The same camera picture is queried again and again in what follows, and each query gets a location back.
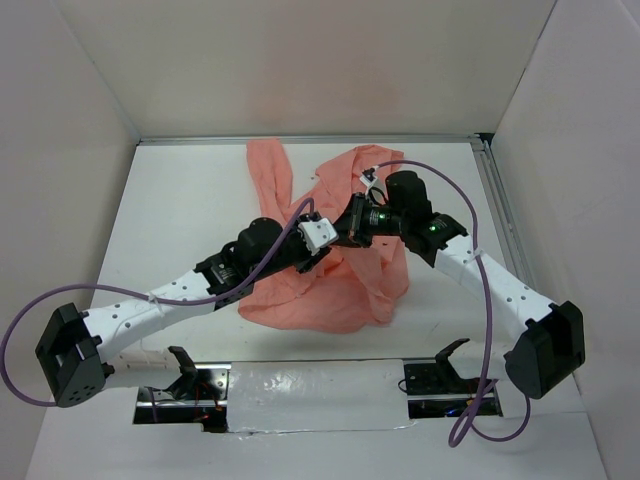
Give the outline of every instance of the crumpled fabric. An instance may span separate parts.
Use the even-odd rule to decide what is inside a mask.
[[[291,203],[293,173],[277,139],[247,144],[247,163],[263,216],[284,225],[300,202],[309,196],[323,217],[335,221],[355,192],[364,192],[363,170],[402,152],[378,145],[356,147],[316,169],[318,183]],[[397,165],[376,174],[384,179]],[[371,248],[333,247],[309,273],[289,268],[255,284],[238,312],[247,320],[279,329],[310,329],[351,333],[366,324],[391,322],[396,300],[409,287],[404,245],[397,237],[375,237]]]

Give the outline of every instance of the white table surface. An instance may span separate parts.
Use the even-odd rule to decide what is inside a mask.
[[[294,198],[313,185],[317,165],[352,146],[286,145]],[[459,182],[478,209],[480,244],[502,261],[468,144],[385,146]],[[259,216],[245,151],[243,145],[139,147],[100,282],[148,290],[234,239]],[[439,179],[420,175],[434,208],[470,226],[456,194]],[[196,361],[269,361],[431,356],[462,336],[481,341],[482,305],[417,257],[409,254],[408,265],[409,292],[386,328],[349,335],[279,331],[243,320],[230,306],[159,332],[144,348],[181,345]],[[117,299],[98,293],[93,306]],[[496,337],[508,340],[499,326]],[[499,391],[506,417],[514,418],[478,420],[487,433],[507,434],[519,425],[524,402],[514,390],[503,382]],[[28,478],[605,478],[572,378],[534,402],[530,427],[517,440],[490,444],[471,434],[455,450],[447,446],[452,419],[421,420],[400,430],[253,436],[205,434],[197,425],[133,426],[135,395],[134,389],[117,389],[72,409],[49,409]]]

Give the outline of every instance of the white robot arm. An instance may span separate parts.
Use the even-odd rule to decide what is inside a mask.
[[[399,236],[410,251],[478,298],[485,297],[477,262],[481,256],[493,311],[515,343],[505,355],[494,356],[491,378],[508,376],[525,395],[541,398],[582,365],[582,315],[573,304],[556,305],[486,253],[474,251],[471,236],[460,224],[431,210],[424,183],[415,173],[394,173],[386,186],[387,205],[377,206],[370,197],[354,194],[333,224],[312,213],[283,232],[276,221],[257,219],[237,241],[143,298],[85,312],[73,304],[58,308],[36,348],[56,404],[77,405],[105,387],[164,386],[183,377],[188,382],[197,372],[179,347],[138,359],[121,352],[169,325],[240,300],[252,292],[255,281],[268,275],[291,266],[300,273],[309,271],[331,247],[366,248],[376,235]],[[277,242],[275,254],[265,263]],[[478,376],[477,362],[476,368],[465,363],[472,348],[460,341],[447,353],[460,378]]]

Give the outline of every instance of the white arm link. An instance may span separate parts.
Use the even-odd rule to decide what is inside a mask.
[[[144,337],[187,318],[213,312],[214,303],[177,307],[154,302],[154,297],[171,300],[203,300],[210,298],[209,282],[200,273],[190,271],[177,280],[150,292],[150,299],[132,298],[102,308],[87,311],[84,323],[91,336],[99,335],[102,343],[98,353],[103,362]]]
[[[487,271],[494,316],[504,323],[511,338],[518,340],[527,330],[525,322],[529,319],[541,320],[551,313],[549,305],[553,301],[531,290],[486,253],[476,253],[482,255]],[[458,235],[449,240],[447,248],[438,250],[435,268],[454,279],[476,298],[484,299],[471,236]]]

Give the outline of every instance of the white panel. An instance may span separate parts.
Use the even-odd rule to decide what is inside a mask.
[[[41,0],[0,6],[0,331],[29,300],[95,280],[133,141],[108,92]],[[88,295],[63,296],[60,304]],[[15,331],[8,367],[19,387],[46,399],[34,347],[51,314],[35,309]],[[3,479],[22,479],[44,410],[0,386]]]
[[[315,169],[350,144],[288,144],[293,198],[316,182]],[[469,144],[386,144],[407,158],[429,162],[460,182],[477,207],[480,244],[503,263],[495,227]],[[458,194],[419,172],[434,209],[470,227]],[[100,283],[146,291],[220,251],[260,216],[245,145],[139,147],[120,204]],[[145,348],[182,345],[195,361],[269,361],[433,356],[461,337],[484,339],[484,306],[455,281],[407,254],[410,287],[387,327],[349,335],[282,331],[248,322],[237,304],[192,318],[144,340]],[[121,300],[98,292],[94,306]],[[496,324],[496,340],[509,341]]]
[[[584,413],[536,416],[513,442],[469,435],[451,449],[451,418],[378,432],[211,434],[195,424],[131,425],[135,396],[135,390],[111,390],[48,414],[27,479],[606,478]],[[484,417],[477,424],[500,436],[521,421]]]
[[[144,136],[494,131],[553,0],[57,0]]]
[[[401,360],[234,362],[230,432],[393,430],[409,420]]]
[[[494,153],[538,284],[585,315],[579,385],[610,478],[637,478],[637,0],[560,0]]]

